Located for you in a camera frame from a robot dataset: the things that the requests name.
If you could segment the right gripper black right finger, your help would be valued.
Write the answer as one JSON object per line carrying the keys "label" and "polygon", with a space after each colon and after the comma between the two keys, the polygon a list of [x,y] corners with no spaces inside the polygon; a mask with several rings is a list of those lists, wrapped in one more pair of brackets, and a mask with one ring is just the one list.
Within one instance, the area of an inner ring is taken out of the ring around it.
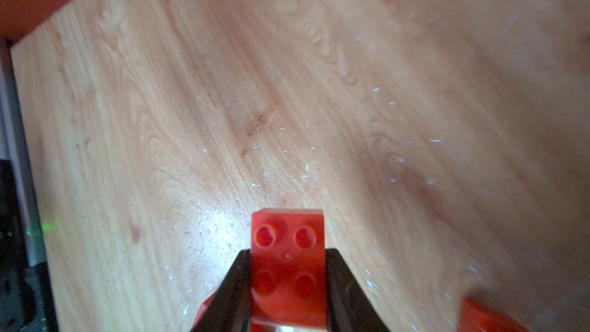
{"label": "right gripper black right finger", "polygon": [[390,331],[335,248],[326,250],[327,330]]}

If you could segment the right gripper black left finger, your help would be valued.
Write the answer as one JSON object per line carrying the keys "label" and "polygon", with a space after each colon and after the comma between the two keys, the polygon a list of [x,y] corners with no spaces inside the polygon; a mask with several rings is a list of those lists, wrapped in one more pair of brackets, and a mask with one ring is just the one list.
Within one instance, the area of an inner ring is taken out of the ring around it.
{"label": "right gripper black left finger", "polygon": [[250,273],[250,251],[242,250],[191,332],[249,331]]}

